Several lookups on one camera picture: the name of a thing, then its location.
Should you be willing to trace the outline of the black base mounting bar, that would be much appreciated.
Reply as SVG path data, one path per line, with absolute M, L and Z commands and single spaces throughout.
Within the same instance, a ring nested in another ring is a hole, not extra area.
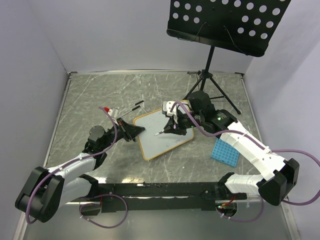
M 125 210 L 124 203 L 113 196 L 122 197 L 130 211 L 188 210 L 214 211 L 223 201 L 246 200 L 245 193 L 231 193 L 219 182 L 168 183 L 100 183 L 95 194 L 78 197 L 74 202 L 102 202 L 103 213 Z

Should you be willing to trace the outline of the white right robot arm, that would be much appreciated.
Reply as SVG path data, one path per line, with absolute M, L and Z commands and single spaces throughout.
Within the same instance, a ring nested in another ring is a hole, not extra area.
M 261 196 L 267 203 L 278 206 L 296 185 L 300 165 L 271 151 L 255 138 L 229 111 L 216 109 L 207 93 L 193 92 L 188 106 L 179 101 L 165 101 L 162 113 L 169 119 L 165 134 L 185 135 L 198 128 L 207 137 L 217 137 L 237 150 L 259 172 L 258 175 L 228 173 L 220 181 L 218 193 L 223 199 L 234 194 Z

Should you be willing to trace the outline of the blue studded building plate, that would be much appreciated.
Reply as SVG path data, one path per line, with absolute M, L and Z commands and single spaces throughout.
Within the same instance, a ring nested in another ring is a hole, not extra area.
M 217 139 L 213 147 L 211 158 L 231 167 L 236 167 L 240 153 L 230 144 Z

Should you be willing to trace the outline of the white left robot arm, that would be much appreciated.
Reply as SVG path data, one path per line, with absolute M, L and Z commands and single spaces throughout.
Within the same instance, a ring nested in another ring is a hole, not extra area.
M 107 157 L 106 149 L 124 139 L 135 141 L 145 131 L 118 118 L 108 130 L 96 125 L 89 131 L 84 150 L 75 158 L 55 167 L 36 167 L 15 200 L 15 208 L 42 223 L 49 221 L 58 208 L 79 198 L 95 200 L 99 182 L 88 173 L 99 168 Z

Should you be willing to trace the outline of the black music stand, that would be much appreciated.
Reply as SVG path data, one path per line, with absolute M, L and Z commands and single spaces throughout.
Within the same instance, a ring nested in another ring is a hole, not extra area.
M 246 56 L 264 56 L 290 0 L 172 0 L 166 33 L 182 41 L 210 46 L 205 69 L 197 71 L 199 79 L 189 90 L 203 90 L 211 80 L 234 108 L 241 111 L 213 79 L 209 72 L 215 48 Z

